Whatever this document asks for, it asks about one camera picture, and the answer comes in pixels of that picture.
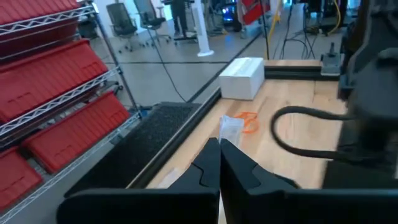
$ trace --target black cable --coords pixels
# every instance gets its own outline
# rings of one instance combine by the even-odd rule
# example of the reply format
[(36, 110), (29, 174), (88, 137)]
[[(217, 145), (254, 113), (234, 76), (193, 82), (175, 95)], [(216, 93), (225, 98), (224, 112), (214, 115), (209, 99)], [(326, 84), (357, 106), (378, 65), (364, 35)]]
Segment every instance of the black cable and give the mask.
[(277, 120), (290, 113), (306, 114), (320, 119), (327, 119), (332, 121), (347, 121), (355, 119), (354, 116), (348, 114), (333, 114), (327, 111), (317, 110), (313, 108), (306, 108), (303, 106), (287, 106), (285, 108), (279, 109), (271, 118), (271, 136), (274, 138), (275, 142), (286, 151), (296, 154), (299, 156), (322, 158), (322, 159), (334, 159), (343, 162), (363, 162), (368, 160), (377, 159), (375, 157), (360, 157), (352, 154), (347, 154), (345, 152), (333, 152), (333, 151), (316, 151), (309, 149), (300, 149), (286, 144), (276, 132), (276, 122)]
[(261, 5), (261, 14), (262, 14), (262, 23), (264, 27), (264, 34), (266, 35), (266, 47), (267, 47), (267, 59), (269, 60), (269, 46), (268, 46), (268, 33), (267, 33), (267, 27), (266, 27), (266, 17), (265, 17), (265, 12), (262, 4), (262, 0), (260, 0), (260, 5)]
[(303, 52), (302, 52), (302, 59), (303, 59), (304, 55), (307, 56), (309, 54), (307, 45), (305, 44), (304, 41), (298, 40), (298, 39), (294, 39), (294, 38), (287, 39), (287, 41), (297, 41), (297, 42), (300, 42), (300, 43), (302, 43), (304, 45)]
[(283, 59), (285, 57), (285, 46), (286, 46), (286, 42), (287, 42), (287, 35), (289, 34), (290, 19), (292, 18), (292, 11), (293, 11), (293, 4), (290, 5), (289, 16), (287, 17), (286, 35), (285, 35), (285, 39), (284, 39), (284, 44), (282, 45), (282, 50), (280, 51), (280, 54), (279, 54), (279, 59)]
[(175, 92), (179, 95), (179, 97), (181, 98), (181, 100), (184, 101), (184, 102), (186, 103), (187, 101), (184, 99), (184, 97), (182, 97), (182, 95), (180, 94), (180, 92), (177, 90), (177, 87), (175, 87), (173, 78), (172, 78), (172, 76), (170, 75), (169, 71), (168, 71), (167, 68), (166, 68), (166, 65), (165, 65), (165, 63), (164, 63), (164, 61), (163, 61), (163, 58), (162, 58), (160, 52), (159, 52), (159, 49), (158, 49), (157, 46), (156, 46), (156, 43), (155, 43), (155, 40), (154, 40), (152, 34), (150, 34), (149, 29), (147, 29), (147, 31), (148, 31), (148, 33), (149, 33), (150, 38), (152, 39), (152, 43), (154, 44), (154, 46), (155, 46), (155, 48), (156, 48), (156, 52), (157, 52), (157, 54), (159, 55), (160, 61), (162, 62), (162, 65), (163, 65), (163, 67), (164, 67), (164, 70), (166, 71), (166, 74), (167, 74), (167, 76), (169, 77), (169, 79), (170, 79), (170, 81), (171, 81), (171, 83), (172, 83), (172, 85), (173, 85), (173, 88), (174, 88)]
[[(303, 14), (304, 14), (304, 20), (303, 20), (304, 42), (306, 42), (306, 41), (308, 42), (308, 44), (310, 46), (310, 53), (312, 54), (312, 57), (315, 59), (315, 54), (313, 53), (311, 42), (310, 42), (310, 40), (308, 39), (308, 36), (307, 36), (307, 12), (306, 12), (306, 6), (307, 5), (304, 4), (304, 7), (303, 7)], [(310, 53), (308, 53), (308, 55), (306, 56), (306, 59), (310, 58)]]

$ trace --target office chair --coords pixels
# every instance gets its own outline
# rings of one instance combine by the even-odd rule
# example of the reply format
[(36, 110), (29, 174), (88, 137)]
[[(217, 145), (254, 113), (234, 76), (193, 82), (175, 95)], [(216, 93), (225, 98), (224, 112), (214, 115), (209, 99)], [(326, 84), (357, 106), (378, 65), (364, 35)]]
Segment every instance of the office chair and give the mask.
[[(155, 31), (155, 36), (153, 36), (153, 38), (157, 39), (158, 43), (160, 43), (160, 38), (165, 39), (166, 43), (169, 43), (170, 40), (172, 40), (172, 37), (170, 35), (157, 33), (157, 30), (160, 29), (162, 23), (166, 21), (166, 18), (158, 18), (156, 16), (155, 8), (150, 0), (134, 0), (134, 3), (136, 4), (138, 14), (141, 18), (141, 27), (147, 30)], [(146, 45), (149, 45), (149, 40), (152, 42), (151, 45), (154, 47), (155, 43), (150, 37), (146, 40)]]
[(111, 18), (112, 32), (115, 37), (126, 39), (127, 42), (118, 51), (122, 53), (122, 49), (132, 52), (131, 37), (137, 32), (137, 25), (132, 21), (130, 15), (123, 3), (114, 3), (106, 6), (109, 17)]

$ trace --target cable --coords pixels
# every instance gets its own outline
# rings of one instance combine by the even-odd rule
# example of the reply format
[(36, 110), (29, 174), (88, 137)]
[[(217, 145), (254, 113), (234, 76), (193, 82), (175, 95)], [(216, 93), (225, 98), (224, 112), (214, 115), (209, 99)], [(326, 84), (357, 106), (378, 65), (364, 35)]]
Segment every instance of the cable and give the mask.
[(283, 59), (285, 57), (285, 46), (286, 46), (286, 42), (287, 42), (287, 35), (289, 34), (290, 19), (292, 18), (292, 11), (293, 11), (293, 4), (290, 5), (289, 16), (287, 17), (286, 35), (285, 35), (285, 39), (284, 39), (284, 44), (282, 45), (282, 50), (280, 51), (280, 54), (279, 54), (279, 59)]
[(310, 40), (308, 39), (308, 36), (307, 36), (307, 5), (306, 4), (304, 4), (304, 6), (303, 6), (303, 15), (304, 15), (304, 19), (303, 19), (304, 43), (308, 42), (308, 44), (310, 46), (310, 52), (307, 54), (305, 59), (309, 59), (310, 58), (310, 53), (312, 54), (312, 57), (315, 59), (315, 54), (313, 53), (311, 42), (310, 42)]
[(277, 12), (275, 13), (275, 15), (272, 17), (272, 25), (271, 25), (271, 29), (270, 29), (270, 31), (269, 31), (269, 37), (267, 38), (267, 51), (268, 51), (268, 46), (271, 44), (271, 38), (272, 38), (272, 35), (274, 35), (274, 29), (275, 29), (275, 24), (276, 24), (276, 21), (279, 21), (280, 20), (280, 17), (279, 17), (279, 8), (280, 8), (280, 5), (282, 4), (282, 0), (279, 0), (278, 1), (278, 5), (277, 5)]
[(277, 120), (290, 113), (306, 114), (320, 119), (327, 119), (332, 121), (347, 121), (355, 119), (354, 116), (348, 114), (333, 114), (327, 111), (317, 110), (313, 108), (306, 108), (303, 106), (287, 106), (285, 108), (279, 109), (271, 118), (271, 136), (274, 138), (275, 142), (286, 151), (296, 154), (299, 156), (321, 158), (321, 159), (334, 159), (343, 162), (363, 162), (368, 160), (377, 159), (376, 157), (360, 157), (352, 154), (347, 154), (345, 152), (332, 152), (332, 151), (316, 151), (309, 149), (300, 149), (286, 144), (276, 132), (276, 122)]
[(260, 5), (261, 5), (261, 14), (262, 14), (262, 23), (263, 23), (263, 27), (264, 27), (264, 34), (266, 36), (266, 47), (267, 47), (266, 54), (267, 54), (267, 59), (269, 59), (269, 43), (268, 43), (268, 39), (269, 38), (271, 39), (271, 37), (268, 38), (268, 35), (267, 35), (266, 17), (264, 15), (265, 12), (264, 12), (264, 5), (262, 4), (262, 0), (260, 0)]
[(340, 21), (341, 21), (341, 12), (340, 12), (340, 8), (338, 7), (337, 0), (333, 0), (333, 2), (335, 3), (336, 10), (337, 10), (337, 23), (336, 23), (336, 26), (335, 26), (331, 31), (329, 31), (326, 35), (330, 35), (330, 34), (333, 33), (335, 30), (337, 30), (337, 28), (340, 26)]
[(182, 95), (180, 94), (180, 92), (177, 90), (177, 87), (175, 87), (173, 78), (172, 78), (172, 76), (170, 75), (169, 71), (168, 71), (167, 68), (166, 68), (166, 65), (165, 65), (165, 63), (164, 63), (164, 61), (163, 61), (163, 58), (162, 58), (160, 52), (159, 52), (159, 49), (158, 49), (157, 46), (156, 46), (154, 37), (153, 37), (152, 34), (150, 33), (149, 29), (147, 29), (147, 31), (148, 31), (148, 33), (149, 33), (150, 38), (152, 39), (152, 42), (153, 42), (154, 45), (155, 45), (156, 52), (157, 52), (157, 54), (159, 55), (160, 61), (162, 62), (162, 65), (163, 65), (163, 68), (164, 68), (164, 70), (166, 71), (166, 74), (167, 74), (167, 76), (169, 77), (169, 79), (170, 79), (170, 81), (171, 81), (171, 83), (172, 83), (172, 85), (173, 85), (173, 88), (174, 88), (175, 92), (178, 94), (178, 96), (181, 98), (181, 100), (184, 101), (184, 103), (186, 103), (187, 101), (184, 99), (184, 97), (182, 97)]
[(304, 41), (297, 40), (297, 39), (294, 39), (294, 38), (287, 39), (287, 41), (297, 41), (297, 42), (300, 42), (300, 43), (302, 43), (304, 45), (303, 52), (302, 52), (302, 59), (304, 58), (304, 55), (307, 56), (309, 54), (307, 45), (305, 44)]

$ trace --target wooden tabletop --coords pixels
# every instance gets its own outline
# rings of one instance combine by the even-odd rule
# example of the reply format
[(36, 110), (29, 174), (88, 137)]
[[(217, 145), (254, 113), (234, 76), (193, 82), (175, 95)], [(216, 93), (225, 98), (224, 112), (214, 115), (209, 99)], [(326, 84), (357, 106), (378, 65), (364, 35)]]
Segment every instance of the wooden tabletop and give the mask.
[[(319, 61), (309, 62), (305, 66), (316, 66), (317, 63), (319, 65)], [(286, 62), (271, 64), (285, 65)], [(300, 60), (293, 64), (303, 65)], [(254, 112), (258, 114), (259, 129), (252, 134), (242, 133), (239, 148), (266, 170), (293, 179), (303, 188), (319, 188), (326, 160), (300, 157), (281, 149), (271, 138), (269, 121), (279, 108), (288, 105), (344, 113), (344, 103), (336, 99), (337, 86), (337, 82), (266, 80), (253, 101), (220, 99), (147, 187), (167, 188), (184, 173), (208, 138), (218, 137), (220, 118), (224, 114), (233, 117), (242, 112)], [(288, 144), (334, 150), (341, 122), (288, 114), (281, 117), (277, 125), (279, 135)], [(219, 223), (226, 223), (221, 205)]]

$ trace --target gray floor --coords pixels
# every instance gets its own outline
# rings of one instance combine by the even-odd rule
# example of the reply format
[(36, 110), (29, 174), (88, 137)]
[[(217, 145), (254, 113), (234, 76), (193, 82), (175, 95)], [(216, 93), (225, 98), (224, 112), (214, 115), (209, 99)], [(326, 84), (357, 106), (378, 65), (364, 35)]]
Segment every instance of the gray floor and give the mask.
[[(282, 20), (276, 25), (272, 36), (271, 45), (269, 46), (270, 58), (280, 58), (280, 51), (287, 30), (287, 16), (289, 14), (288, 9), (285, 10), (282, 14)], [(297, 31), (302, 30), (302, 21), (302, 7), (296, 5), (293, 9), (288, 38), (292, 37)], [(165, 23), (159, 31), (161, 34), (173, 34), (173, 32), (172, 21)], [(236, 54), (242, 51), (255, 36), (252, 33), (247, 39), (242, 39), (240, 33), (230, 32), (227, 35), (210, 37), (210, 48), (215, 51), (215, 54), (209, 57), (197, 57), (198, 44), (193, 41), (179, 42), (174, 45), (172, 42), (167, 44), (165, 40), (161, 40), (157, 46), (177, 90), (187, 100), (233, 59)], [(161, 59), (156, 49), (139, 46), (139, 42), (143, 43), (148, 37), (148, 33), (141, 33), (132, 38), (134, 42), (133, 52), (116, 53), (135, 101), (143, 106), (154, 105), (161, 101), (182, 102), (183, 100), (176, 94), (164, 66), (161, 64)], [(308, 38), (310, 42), (313, 42), (315, 36), (308, 35)], [(304, 35), (297, 37), (297, 39), (304, 41)], [(315, 58), (320, 59), (321, 54), (329, 50), (332, 42), (335, 43), (336, 50), (338, 50), (341, 42), (341, 31), (328, 37), (318, 35), (313, 45)], [(120, 49), (124, 42), (118, 38), (112, 38), (111, 43), (115, 49)], [(107, 53), (101, 40), (94, 40), (91, 46), (109, 67), (114, 66), (112, 58)], [(265, 52), (266, 41), (263, 36), (260, 36), (242, 52), (240, 57), (264, 57)], [(284, 59), (301, 59), (302, 52), (302, 43), (288, 41), (285, 46)], [(209, 97), (218, 87), (217, 82), (215, 80), (198, 97), (196, 102), (201, 103)], [(130, 105), (125, 91), (119, 97), (125, 105)]]

